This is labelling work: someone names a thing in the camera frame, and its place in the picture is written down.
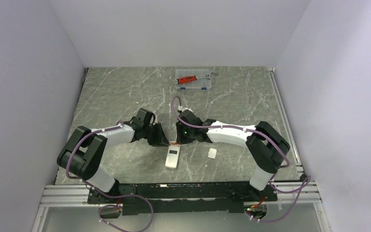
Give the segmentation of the white remote control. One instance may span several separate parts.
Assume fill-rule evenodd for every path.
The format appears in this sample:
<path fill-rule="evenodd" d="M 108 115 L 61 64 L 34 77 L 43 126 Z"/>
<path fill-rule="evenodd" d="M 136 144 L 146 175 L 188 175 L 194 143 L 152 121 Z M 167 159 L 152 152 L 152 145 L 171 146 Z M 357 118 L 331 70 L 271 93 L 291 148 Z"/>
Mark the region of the white remote control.
<path fill-rule="evenodd" d="M 165 167 L 176 169 L 178 165 L 181 145 L 169 145 L 165 161 Z"/>

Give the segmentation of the white battery cover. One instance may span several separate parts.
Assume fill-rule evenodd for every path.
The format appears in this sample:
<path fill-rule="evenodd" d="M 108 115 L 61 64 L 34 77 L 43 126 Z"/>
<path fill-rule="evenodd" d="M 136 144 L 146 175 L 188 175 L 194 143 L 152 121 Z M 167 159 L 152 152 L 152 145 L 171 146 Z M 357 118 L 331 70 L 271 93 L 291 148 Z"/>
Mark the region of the white battery cover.
<path fill-rule="evenodd" d="M 217 154 L 217 150 L 214 148 L 210 148 L 208 152 L 208 158 L 215 159 Z"/>

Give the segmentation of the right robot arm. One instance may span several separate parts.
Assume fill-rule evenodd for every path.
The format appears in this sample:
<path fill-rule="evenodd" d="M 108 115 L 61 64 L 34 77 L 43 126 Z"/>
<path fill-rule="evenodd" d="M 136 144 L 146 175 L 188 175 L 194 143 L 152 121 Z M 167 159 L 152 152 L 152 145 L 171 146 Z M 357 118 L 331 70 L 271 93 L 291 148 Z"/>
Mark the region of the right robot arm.
<path fill-rule="evenodd" d="M 246 148 L 257 165 L 247 187 L 247 195 L 253 201 L 265 195 L 268 182 L 276 176 L 283 162 L 289 161 L 286 155 L 290 144 L 266 121 L 250 126 L 225 124 L 214 119 L 202 121 L 186 109 L 177 116 L 176 130 L 177 143 L 181 145 L 197 141 Z"/>

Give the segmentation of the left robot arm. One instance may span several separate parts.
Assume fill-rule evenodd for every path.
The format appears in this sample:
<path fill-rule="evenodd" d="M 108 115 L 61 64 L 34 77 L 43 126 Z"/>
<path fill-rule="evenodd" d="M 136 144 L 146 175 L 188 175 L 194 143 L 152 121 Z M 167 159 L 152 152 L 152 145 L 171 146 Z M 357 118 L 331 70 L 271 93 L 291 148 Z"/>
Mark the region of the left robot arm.
<path fill-rule="evenodd" d="M 130 120 L 118 121 L 111 127 L 77 127 L 58 155 L 57 165 L 65 169 L 68 178 L 85 181 L 99 189 L 100 196 L 107 203 L 113 203 L 119 198 L 120 183 L 100 167 L 103 153 L 116 145 L 141 139 L 153 147 L 167 147 L 170 144 L 156 115 L 144 108 Z"/>

